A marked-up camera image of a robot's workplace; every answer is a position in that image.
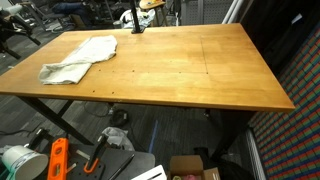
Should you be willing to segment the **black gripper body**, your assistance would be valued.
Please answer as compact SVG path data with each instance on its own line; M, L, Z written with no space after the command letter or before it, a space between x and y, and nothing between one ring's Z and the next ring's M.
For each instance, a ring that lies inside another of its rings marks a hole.
M4 43L14 35L30 37L32 28L15 15L0 16L0 42Z

